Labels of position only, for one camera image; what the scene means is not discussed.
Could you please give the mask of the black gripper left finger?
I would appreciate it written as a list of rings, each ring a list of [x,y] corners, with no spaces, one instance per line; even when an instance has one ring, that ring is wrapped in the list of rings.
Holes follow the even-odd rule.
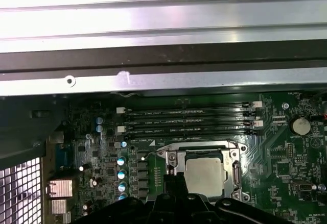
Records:
[[[127,197],[74,223],[178,223],[176,183],[176,176],[165,175],[163,193],[154,201],[143,203],[138,198]]]

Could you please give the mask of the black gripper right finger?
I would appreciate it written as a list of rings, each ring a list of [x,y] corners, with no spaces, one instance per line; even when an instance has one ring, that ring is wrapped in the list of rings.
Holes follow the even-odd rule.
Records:
[[[181,218],[184,223],[290,223],[232,198],[223,198],[215,204],[189,193],[183,173],[177,174],[177,197],[181,200]]]

